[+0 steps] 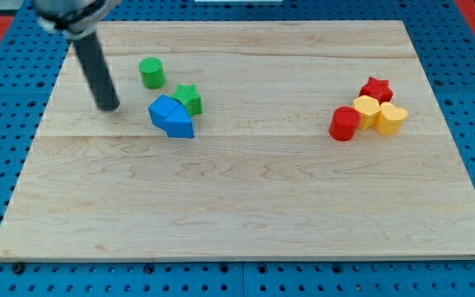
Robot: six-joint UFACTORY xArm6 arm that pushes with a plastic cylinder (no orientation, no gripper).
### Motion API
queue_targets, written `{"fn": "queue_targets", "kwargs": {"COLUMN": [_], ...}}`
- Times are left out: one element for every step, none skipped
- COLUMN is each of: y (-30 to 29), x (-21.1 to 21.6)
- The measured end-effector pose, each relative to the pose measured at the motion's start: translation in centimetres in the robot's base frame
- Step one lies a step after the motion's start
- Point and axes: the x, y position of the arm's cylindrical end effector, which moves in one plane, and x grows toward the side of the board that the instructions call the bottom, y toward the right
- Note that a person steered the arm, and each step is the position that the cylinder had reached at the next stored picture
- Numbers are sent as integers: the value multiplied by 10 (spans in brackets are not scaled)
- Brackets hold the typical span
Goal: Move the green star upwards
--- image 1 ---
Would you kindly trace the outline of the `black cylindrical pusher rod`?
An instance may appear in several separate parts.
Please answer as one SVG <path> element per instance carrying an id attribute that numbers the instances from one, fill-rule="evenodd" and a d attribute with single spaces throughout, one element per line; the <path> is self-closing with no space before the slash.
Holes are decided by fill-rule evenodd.
<path id="1" fill-rule="evenodd" d="M 116 110 L 120 101 L 96 32 L 75 40 L 73 46 L 96 106 L 102 111 Z"/>

